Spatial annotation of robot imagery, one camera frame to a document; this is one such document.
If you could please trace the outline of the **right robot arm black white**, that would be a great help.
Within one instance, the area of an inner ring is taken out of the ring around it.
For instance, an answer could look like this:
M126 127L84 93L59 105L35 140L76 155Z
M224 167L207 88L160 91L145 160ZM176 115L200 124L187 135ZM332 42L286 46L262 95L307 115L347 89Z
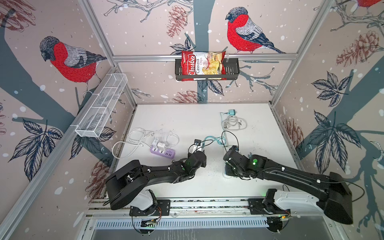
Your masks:
M239 178L275 181L304 191L318 199L316 205L331 220L344 225L353 223L352 191L341 175L311 174L290 168L260 155L247 158L232 146L223 160L230 167L230 175Z

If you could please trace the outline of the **purple power strip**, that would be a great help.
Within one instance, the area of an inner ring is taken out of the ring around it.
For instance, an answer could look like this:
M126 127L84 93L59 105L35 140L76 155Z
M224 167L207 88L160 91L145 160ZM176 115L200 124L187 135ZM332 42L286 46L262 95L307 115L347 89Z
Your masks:
M159 148L158 146L152 147L150 149L150 152L154 155L164 157L167 159L174 159L176 152L173 149L167 149L167 148Z

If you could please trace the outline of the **white charger plug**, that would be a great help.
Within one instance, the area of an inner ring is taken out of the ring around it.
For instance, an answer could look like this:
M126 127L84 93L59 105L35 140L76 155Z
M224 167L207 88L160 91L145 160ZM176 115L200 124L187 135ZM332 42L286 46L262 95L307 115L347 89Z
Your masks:
M164 153L165 151L166 151L166 144L165 143L162 143L162 142L158 142L157 143L157 146L158 146L158 148L159 148L159 152L162 152L162 153Z

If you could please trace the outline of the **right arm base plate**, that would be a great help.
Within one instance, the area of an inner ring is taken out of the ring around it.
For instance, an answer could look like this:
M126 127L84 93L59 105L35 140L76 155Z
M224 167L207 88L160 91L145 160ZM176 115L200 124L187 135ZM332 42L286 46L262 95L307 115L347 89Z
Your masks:
M274 200L265 200L261 198L248 199L248 209L251 215L284 215L291 214L290 210L283 210L278 207Z

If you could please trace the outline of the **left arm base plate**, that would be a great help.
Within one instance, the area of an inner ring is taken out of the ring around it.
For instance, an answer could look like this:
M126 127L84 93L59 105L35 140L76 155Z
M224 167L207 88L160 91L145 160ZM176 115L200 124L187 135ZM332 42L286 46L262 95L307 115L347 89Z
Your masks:
M131 207L129 215L131 217L160 217L169 216L171 201L170 200L156 200L146 210L140 210L137 207Z

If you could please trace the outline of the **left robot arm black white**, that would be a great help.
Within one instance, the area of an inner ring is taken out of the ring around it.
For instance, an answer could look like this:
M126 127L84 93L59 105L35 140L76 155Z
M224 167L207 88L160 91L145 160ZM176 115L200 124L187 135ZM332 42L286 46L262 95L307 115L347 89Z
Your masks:
M169 166L151 167L133 160L107 178L108 204L112 210L119 210L131 203L145 187L190 180L200 167L206 165L207 156L201 151L189 154L187 158Z

